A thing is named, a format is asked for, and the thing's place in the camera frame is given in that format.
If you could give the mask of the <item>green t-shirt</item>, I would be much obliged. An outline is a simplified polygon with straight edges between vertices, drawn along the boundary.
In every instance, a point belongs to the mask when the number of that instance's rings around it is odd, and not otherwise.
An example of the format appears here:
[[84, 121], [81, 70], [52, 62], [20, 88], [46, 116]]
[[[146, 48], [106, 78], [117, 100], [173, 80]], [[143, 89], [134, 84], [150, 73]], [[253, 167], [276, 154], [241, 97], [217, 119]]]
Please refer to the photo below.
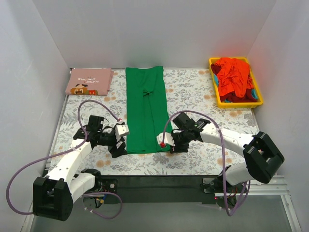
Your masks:
[[147, 154], [168, 151], [169, 145], [161, 147], [156, 138], [163, 132], [169, 118], [163, 67], [127, 67], [125, 73], [129, 128], [127, 152]]

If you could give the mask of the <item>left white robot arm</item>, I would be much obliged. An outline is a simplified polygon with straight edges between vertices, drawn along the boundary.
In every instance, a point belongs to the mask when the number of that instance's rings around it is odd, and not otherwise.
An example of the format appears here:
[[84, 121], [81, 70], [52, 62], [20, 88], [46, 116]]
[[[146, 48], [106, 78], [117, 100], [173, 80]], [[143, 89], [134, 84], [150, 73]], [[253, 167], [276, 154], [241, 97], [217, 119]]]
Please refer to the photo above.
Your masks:
[[85, 193], [101, 194], [107, 188], [100, 171], [84, 169], [77, 173], [84, 159], [96, 146], [106, 146], [112, 157], [127, 154], [124, 137], [129, 134], [128, 125], [119, 120], [114, 127], [103, 126], [104, 118], [90, 116], [88, 124], [77, 130], [71, 143], [71, 151], [44, 177], [33, 183], [33, 214], [65, 221], [73, 204]]

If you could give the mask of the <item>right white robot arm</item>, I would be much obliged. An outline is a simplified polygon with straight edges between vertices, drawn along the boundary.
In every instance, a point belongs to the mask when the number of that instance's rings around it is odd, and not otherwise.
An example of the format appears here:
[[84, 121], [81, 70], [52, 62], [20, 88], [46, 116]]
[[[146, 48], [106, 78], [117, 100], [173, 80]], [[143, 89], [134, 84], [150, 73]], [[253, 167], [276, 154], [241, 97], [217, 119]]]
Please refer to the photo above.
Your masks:
[[207, 184], [212, 191], [229, 192], [251, 180], [267, 184], [285, 161], [270, 136], [262, 131], [253, 135], [219, 129], [210, 120], [194, 121], [185, 112], [176, 116], [173, 123], [177, 129], [165, 134], [171, 153], [186, 153], [191, 141], [200, 141], [219, 145], [244, 157], [244, 162], [228, 165]]

